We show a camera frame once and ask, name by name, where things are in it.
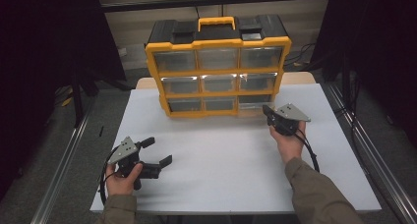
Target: finger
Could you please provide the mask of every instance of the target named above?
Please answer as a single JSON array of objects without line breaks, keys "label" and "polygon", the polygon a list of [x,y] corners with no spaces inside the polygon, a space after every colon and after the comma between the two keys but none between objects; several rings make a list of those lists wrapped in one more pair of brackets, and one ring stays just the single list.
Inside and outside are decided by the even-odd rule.
[{"label": "finger", "polygon": [[110,176],[110,174],[114,173],[114,170],[116,169],[116,164],[107,164],[107,167],[105,169],[105,176]]},{"label": "finger", "polygon": [[297,131],[297,135],[301,137],[302,139],[304,139],[306,136],[306,122],[305,121],[300,121],[298,123],[298,130],[299,131]]},{"label": "finger", "polygon": [[306,134],[306,122],[300,121],[298,123],[298,129],[300,129],[300,131],[303,132],[303,134]]},{"label": "finger", "polygon": [[269,126],[269,132],[273,135],[275,133],[275,128],[273,126]]},{"label": "finger", "polygon": [[135,180],[138,178],[139,174],[141,174],[143,167],[144,165],[142,165],[142,163],[136,164],[135,167],[132,169],[132,172],[126,178],[126,180],[128,180],[131,183],[134,183]]}]

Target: white table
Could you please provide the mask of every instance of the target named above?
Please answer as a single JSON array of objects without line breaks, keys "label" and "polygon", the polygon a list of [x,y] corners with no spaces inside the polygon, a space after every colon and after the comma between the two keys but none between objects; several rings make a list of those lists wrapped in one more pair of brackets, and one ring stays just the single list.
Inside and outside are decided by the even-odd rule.
[{"label": "white table", "polygon": [[[329,176],[358,211],[381,207],[319,84],[282,85],[276,106],[294,103],[312,122],[307,138]],[[142,179],[138,211],[158,215],[279,214],[294,211],[292,190],[265,117],[170,119],[157,89],[132,90],[115,146],[155,137],[141,159],[173,162],[159,179]],[[312,165],[307,149],[303,159]],[[92,211],[102,211],[96,194]]]}]

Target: gray floor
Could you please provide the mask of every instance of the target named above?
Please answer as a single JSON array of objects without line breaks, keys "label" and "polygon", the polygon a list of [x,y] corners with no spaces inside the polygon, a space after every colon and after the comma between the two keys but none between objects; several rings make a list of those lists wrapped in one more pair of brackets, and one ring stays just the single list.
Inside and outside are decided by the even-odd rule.
[{"label": "gray floor", "polygon": [[[142,76],[146,76],[145,70],[126,71],[128,81],[126,84],[135,85]],[[316,80],[322,83],[320,72],[315,73]],[[75,154],[58,197],[48,216],[48,223],[93,223],[97,215],[89,211],[94,192],[97,188],[97,176],[107,152],[110,150],[129,98],[129,92],[112,88],[108,84],[98,83],[101,88],[95,98],[93,110],[89,116],[84,134],[75,150]],[[323,84],[333,109],[337,106],[329,96],[327,85]],[[85,106],[90,99],[84,98]],[[417,149],[406,138],[405,133],[386,120],[386,113],[378,102],[365,88],[361,89],[358,98],[358,118],[365,127],[369,137],[378,147],[387,165],[400,184],[412,197],[414,203],[417,200]],[[0,202],[0,223],[30,223],[38,206],[46,192],[62,154],[74,131],[74,106],[57,106],[54,110],[41,144],[31,161],[24,167],[24,176],[15,180],[12,187]],[[338,118],[346,137],[350,140],[349,126]],[[391,205],[395,206],[387,188],[379,178],[375,169],[369,164],[365,153],[360,149],[365,163],[369,166],[369,172],[387,196]],[[382,211],[361,214],[366,223],[399,223],[392,211],[387,206],[380,192],[374,191]],[[140,216],[140,223],[159,223],[155,216]],[[224,216],[190,216],[185,217],[184,223],[229,223]],[[257,216],[255,223],[298,223],[295,215],[266,215]]]}]

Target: wall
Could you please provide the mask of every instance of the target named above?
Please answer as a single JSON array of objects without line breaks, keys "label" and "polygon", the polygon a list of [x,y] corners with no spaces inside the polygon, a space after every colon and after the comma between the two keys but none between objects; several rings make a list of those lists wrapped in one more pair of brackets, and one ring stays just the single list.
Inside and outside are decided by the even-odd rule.
[{"label": "wall", "polygon": [[[148,2],[160,0],[100,0],[101,4]],[[293,41],[291,51],[299,51],[316,42],[328,0],[302,0],[198,7],[200,17],[253,17],[259,14],[278,14]],[[119,47],[148,42],[157,20],[192,20],[197,18],[195,7],[164,10],[131,11],[106,14],[116,45]]]}]

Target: yellow organizer box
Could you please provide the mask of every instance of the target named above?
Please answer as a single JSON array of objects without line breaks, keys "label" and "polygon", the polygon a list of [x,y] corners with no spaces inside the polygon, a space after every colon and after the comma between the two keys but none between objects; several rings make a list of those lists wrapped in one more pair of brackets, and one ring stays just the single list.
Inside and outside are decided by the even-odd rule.
[{"label": "yellow organizer box", "polygon": [[277,15],[156,22],[149,72],[169,117],[252,115],[273,106],[291,40]]}]

